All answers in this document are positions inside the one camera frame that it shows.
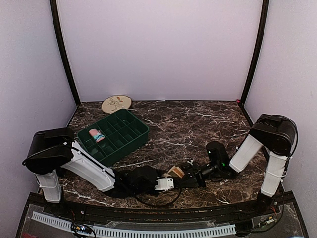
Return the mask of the striped beige brown sock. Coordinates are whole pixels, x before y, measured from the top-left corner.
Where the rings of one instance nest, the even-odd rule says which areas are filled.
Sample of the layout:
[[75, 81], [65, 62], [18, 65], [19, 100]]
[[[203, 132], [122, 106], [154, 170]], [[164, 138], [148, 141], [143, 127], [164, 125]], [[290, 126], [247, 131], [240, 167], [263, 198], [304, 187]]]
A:
[[171, 169], [169, 169], [167, 174], [169, 176], [180, 178], [180, 179], [185, 176], [185, 172], [180, 166], [173, 166]]

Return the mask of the green plastic divider tray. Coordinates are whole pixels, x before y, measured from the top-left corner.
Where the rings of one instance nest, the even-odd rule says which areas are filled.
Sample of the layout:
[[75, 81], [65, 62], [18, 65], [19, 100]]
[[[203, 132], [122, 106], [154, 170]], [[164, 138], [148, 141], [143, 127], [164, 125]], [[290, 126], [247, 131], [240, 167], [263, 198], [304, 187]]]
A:
[[[105, 139], [96, 142], [90, 129], [99, 130]], [[89, 125], [77, 133], [82, 147], [101, 164], [110, 167], [148, 141], [149, 127], [127, 109]]]

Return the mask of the pink sock with green patches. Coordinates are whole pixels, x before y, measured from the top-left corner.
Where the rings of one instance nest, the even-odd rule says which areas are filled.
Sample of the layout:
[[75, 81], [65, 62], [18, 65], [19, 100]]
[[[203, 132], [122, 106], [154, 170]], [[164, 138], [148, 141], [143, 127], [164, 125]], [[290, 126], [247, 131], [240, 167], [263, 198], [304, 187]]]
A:
[[97, 129], [93, 128], [89, 130], [89, 134], [93, 137], [93, 139], [98, 143], [105, 139], [105, 136]]

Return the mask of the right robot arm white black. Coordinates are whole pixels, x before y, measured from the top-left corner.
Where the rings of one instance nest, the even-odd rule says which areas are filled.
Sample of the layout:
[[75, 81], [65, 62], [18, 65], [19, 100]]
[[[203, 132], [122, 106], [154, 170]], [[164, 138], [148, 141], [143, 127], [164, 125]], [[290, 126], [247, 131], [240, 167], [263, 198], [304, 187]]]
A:
[[180, 180], [182, 188], [205, 187], [213, 174], [235, 179], [259, 151], [267, 153], [267, 168], [260, 188], [262, 197], [253, 203], [253, 211], [263, 215], [272, 207], [272, 200], [298, 144], [296, 124], [286, 116], [262, 114], [247, 132], [246, 137], [229, 157], [224, 144], [212, 141], [206, 145], [209, 162], [185, 170]]

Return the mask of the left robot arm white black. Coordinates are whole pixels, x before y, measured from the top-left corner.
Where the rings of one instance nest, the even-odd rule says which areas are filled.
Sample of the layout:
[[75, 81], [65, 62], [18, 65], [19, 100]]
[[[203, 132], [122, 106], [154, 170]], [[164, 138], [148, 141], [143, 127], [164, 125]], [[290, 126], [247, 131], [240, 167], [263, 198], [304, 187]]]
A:
[[75, 141], [74, 131], [67, 127], [36, 132], [22, 164], [36, 176], [45, 200], [59, 216], [70, 212], [69, 204], [62, 199], [59, 169], [75, 173], [109, 197], [133, 197], [150, 207], [153, 204], [141, 200], [139, 194], [182, 189], [177, 179], [150, 166], [123, 172], [106, 167], [84, 151]]

